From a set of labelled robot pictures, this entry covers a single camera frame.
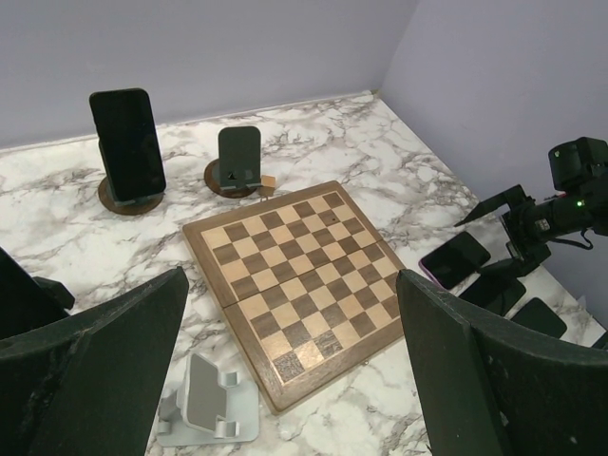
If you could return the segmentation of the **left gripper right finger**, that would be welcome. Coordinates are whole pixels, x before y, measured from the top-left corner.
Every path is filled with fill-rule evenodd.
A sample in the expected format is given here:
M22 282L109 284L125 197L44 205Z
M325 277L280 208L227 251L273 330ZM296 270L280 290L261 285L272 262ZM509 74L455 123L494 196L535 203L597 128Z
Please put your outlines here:
M432 454L606 454L605 350L534 332L412 270L396 291Z

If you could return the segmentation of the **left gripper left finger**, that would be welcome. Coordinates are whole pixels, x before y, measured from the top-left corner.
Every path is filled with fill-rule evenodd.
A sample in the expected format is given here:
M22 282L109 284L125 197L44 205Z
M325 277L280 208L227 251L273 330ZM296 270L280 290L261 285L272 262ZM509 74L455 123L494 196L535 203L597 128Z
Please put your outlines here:
M188 290L176 267L2 339L2 454L143 455Z

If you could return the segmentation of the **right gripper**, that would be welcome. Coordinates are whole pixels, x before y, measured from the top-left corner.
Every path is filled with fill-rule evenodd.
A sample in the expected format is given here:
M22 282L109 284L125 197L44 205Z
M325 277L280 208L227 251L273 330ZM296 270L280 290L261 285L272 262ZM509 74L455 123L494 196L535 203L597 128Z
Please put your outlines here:
M480 219L507 205L508 211L502 215L502 224L509 238L506 247L511 258L484 265L475 272L480 276L511 279L527 276L538 268L551 254L547 241L542 236L551 228L547 219L552 204L552 199L536 204L519 184L479 202L455 227Z

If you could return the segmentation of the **black phone teal case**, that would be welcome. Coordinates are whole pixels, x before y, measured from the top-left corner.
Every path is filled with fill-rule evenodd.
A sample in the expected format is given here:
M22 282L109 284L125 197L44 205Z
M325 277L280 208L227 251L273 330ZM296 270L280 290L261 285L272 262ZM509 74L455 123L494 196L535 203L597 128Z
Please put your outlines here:
M505 316L526 293L516 278L481 275L459 297L499 316Z

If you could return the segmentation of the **black phone pink case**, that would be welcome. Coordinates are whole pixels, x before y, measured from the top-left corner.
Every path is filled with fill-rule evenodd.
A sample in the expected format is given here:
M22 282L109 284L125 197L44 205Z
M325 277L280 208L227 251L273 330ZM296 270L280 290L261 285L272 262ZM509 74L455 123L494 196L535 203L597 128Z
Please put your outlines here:
M430 280L446 290L452 290L476 273L490 258L490 253L474 236L462 232L423 256L419 267Z

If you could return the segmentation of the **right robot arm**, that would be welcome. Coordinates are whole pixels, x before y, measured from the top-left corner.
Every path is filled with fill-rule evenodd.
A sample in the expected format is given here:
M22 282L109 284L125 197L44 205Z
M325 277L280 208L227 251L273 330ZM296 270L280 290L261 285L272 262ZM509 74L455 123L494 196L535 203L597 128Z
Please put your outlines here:
M518 184L479 202L458 224L480 219L506 205L501 215L510 258L482 267L482 276L527 276L551 256L549 242L594 248L590 240L571 241L566 235L591 230L607 235L607 142L580 137L553 147L548 159L554 188L560 193L541 204Z

